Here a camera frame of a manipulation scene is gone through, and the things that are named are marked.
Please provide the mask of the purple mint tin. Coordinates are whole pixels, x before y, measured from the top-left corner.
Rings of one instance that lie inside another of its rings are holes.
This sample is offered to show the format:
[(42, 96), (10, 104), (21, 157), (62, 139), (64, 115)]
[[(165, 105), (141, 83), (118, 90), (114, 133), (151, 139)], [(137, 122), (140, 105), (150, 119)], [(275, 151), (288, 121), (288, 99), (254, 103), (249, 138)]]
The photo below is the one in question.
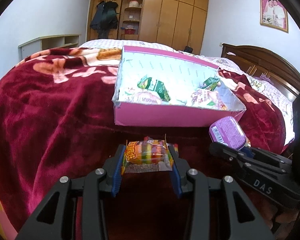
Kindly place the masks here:
[(245, 133), (232, 116), (223, 117), (211, 124), (209, 135), (213, 142), (221, 143), (236, 150), (242, 149), (247, 142)]

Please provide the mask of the burger gummy candy packet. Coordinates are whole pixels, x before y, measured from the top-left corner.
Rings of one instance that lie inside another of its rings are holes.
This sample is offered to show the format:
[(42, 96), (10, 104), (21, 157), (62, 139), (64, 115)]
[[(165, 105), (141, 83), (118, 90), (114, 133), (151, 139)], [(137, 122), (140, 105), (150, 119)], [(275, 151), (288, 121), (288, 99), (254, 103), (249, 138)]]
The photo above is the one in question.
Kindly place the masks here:
[(121, 174), (172, 171), (174, 160), (169, 146), (179, 155), (178, 144), (168, 143), (166, 139), (144, 137), (142, 141), (127, 142)]

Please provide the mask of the green pea snack packet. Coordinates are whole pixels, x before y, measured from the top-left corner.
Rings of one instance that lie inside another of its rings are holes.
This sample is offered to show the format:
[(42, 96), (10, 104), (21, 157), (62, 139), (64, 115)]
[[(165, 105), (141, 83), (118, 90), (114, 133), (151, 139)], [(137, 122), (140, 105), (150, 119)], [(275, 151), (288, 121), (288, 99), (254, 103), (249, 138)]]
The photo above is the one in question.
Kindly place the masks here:
[(161, 100), (169, 102), (171, 97), (168, 94), (168, 91), (164, 83), (160, 80), (157, 80), (153, 77), (144, 76), (137, 84), (138, 88), (156, 92)]

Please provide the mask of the dark green snack packet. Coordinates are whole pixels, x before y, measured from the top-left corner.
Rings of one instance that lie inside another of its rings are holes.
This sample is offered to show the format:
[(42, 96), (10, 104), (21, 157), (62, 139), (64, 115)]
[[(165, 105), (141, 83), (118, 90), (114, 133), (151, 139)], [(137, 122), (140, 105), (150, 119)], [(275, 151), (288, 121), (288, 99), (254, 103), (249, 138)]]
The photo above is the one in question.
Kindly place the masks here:
[(214, 91), (220, 82), (220, 78), (217, 77), (209, 77), (203, 82), (202, 89), (206, 89), (209, 91)]

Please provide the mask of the pink peach jelly pouch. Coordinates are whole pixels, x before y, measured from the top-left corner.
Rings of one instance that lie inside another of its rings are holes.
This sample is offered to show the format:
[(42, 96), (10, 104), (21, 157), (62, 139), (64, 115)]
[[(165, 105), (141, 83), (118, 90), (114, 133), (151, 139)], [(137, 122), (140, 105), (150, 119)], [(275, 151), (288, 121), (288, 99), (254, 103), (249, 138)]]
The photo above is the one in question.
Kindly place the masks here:
[(151, 92), (143, 92), (143, 91), (131, 91), (125, 92), (125, 101), (131, 103), (140, 103), (146, 105), (161, 105), (162, 100), (159, 96), (154, 95)]

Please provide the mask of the red floral fleece blanket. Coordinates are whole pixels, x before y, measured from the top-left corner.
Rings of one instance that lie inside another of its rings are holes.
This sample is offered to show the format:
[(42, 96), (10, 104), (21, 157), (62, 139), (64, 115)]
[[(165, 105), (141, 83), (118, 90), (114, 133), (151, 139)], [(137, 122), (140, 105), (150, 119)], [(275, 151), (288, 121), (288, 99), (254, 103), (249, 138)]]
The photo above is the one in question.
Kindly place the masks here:
[(57, 179), (85, 176), (128, 140), (166, 137), (189, 164), (212, 171), (205, 128), (115, 125), (116, 75), (117, 63), (97, 63), (95, 49), (50, 49), (0, 80), (0, 205), (15, 230)]

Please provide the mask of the dark wooden headboard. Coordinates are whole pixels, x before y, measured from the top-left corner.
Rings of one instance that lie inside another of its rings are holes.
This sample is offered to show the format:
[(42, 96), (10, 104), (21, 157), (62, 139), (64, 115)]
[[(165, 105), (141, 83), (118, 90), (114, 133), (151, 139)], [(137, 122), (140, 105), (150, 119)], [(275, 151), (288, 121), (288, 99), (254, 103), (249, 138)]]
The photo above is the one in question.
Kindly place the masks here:
[(300, 93), (300, 73), (287, 60), (266, 48), (222, 44), (222, 57), (252, 77), (265, 75), (289, 101)]

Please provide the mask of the pink cardboard box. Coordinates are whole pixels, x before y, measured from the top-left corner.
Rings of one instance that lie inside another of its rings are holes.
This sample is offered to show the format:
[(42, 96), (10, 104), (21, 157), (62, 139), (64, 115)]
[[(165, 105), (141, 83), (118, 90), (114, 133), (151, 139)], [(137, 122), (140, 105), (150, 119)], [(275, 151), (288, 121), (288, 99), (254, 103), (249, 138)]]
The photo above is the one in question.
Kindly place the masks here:
[[(113, 95), (116, 125), (138, 127), (207, 127), (213, 122), (232, 116), (239, 120), (246, 111), (241, 100), (224, 84), (218, 72), (220, 67), (194, 56), (172, 51), (136, 46), (124, 46), (119, 63)], [(153, 77), (164, 83), (171, 100), (161, 105), (146, 105), (125, 101), (125, 92), (156, 92), (138, 88), (144, 77)], [(209, 77), (220, 78), (214, 91), (219, 93), (227, 110), (190, 107), (193, 92), (202, 89)]]

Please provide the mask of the black bag on floor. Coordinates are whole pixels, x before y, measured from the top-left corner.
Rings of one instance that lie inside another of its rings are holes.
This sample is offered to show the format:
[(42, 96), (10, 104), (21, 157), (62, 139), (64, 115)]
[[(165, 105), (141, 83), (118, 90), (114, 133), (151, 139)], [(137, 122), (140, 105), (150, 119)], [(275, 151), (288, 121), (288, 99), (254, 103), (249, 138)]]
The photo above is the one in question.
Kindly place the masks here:
[(191, 47), (189, 47), (189, 46), (185, 46), (185, 48), (184, 48), (184, 50), (183, 50), (184, 52), (186, 52), (186, 53), (190, 53), (190, 54), (192, 54), (192, 52), (193, 52), (193, 48), (191, 48)]

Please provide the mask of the pink checked bed sheet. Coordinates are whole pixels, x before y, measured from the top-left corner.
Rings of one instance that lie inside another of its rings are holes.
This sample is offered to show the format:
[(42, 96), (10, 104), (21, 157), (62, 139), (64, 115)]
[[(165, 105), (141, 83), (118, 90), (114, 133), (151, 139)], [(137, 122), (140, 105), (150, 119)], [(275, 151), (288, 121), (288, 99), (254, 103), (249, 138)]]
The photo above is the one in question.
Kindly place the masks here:
[[(137, 46), (137, 47), (147, 47), (160, 50), (167, 50), (175, 52), (175, 50), (169, 46), (159, 44), (159, 43), (149, 43), (144, 41), (134, 41), (134, 40), (112, 40), (112, 39), (100, 39), (91, 40), (80, 45), (81, 48), (122, 48), (123, 46)], [(239, 75), (245, 75), (249, 85), (251, 87), (266, 96), (282, 113), (285, 122), (285, 145), (291, 142), (295, 133), (293, 131), (293, 103), (288, 100), (277, 88), (271, 83), (264, 80), (259, 80), (248, 74), (245, 74), (238, 66), (230, 59), (225, 57), (209, 57), (204, 55), (193, 55), (196, 58), (203, 59), (204, 61), (211, 62), (221, 69), (237, 73)]]

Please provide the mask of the framed wedding photo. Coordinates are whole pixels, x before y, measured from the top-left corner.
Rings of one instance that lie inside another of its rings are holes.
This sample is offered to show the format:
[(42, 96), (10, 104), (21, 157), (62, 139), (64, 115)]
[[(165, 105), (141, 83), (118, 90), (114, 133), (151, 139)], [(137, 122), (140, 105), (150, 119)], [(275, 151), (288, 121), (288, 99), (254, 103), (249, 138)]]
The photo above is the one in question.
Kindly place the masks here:
[(288, 12), (279, 0), (260, 0), (260, 25), (288, 33)]

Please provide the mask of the white low shelf unit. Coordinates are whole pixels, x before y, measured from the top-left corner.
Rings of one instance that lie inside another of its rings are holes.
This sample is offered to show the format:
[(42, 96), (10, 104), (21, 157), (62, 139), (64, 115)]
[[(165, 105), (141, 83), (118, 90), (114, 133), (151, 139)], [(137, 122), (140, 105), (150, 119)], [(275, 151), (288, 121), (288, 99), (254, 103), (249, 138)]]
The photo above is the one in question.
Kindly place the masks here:
[(34, 38), (18, 46), (19, 60), (51, 48), (72, 48), (79, 44), (79, 34), (50, 35)]

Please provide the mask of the wooden wardrobe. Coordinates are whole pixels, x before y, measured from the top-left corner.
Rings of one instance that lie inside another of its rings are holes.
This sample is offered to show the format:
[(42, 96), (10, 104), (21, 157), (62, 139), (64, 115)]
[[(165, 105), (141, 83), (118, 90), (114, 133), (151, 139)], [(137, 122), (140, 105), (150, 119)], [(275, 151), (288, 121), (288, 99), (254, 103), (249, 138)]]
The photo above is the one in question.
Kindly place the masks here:
[(100, 2), (117, 3), (118, 24), (106, 38), (157, 42), (175, 50), (202, 48), (209, 0), (91, 0), (88, 23)]

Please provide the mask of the black hanging jacket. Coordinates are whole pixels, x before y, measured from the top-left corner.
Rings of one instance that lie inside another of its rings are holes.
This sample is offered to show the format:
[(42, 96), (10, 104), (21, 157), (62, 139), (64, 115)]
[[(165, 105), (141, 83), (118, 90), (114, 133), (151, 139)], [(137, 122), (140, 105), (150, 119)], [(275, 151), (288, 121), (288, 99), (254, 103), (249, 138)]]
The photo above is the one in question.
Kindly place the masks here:
[(116, 9), (119, 5), (113, 1), (101, 1), (96, 6), (96, 13), (90, 28), (97, 31), (98, 39), (107, 39), (111, 29), (117, 29), (118, 18)]

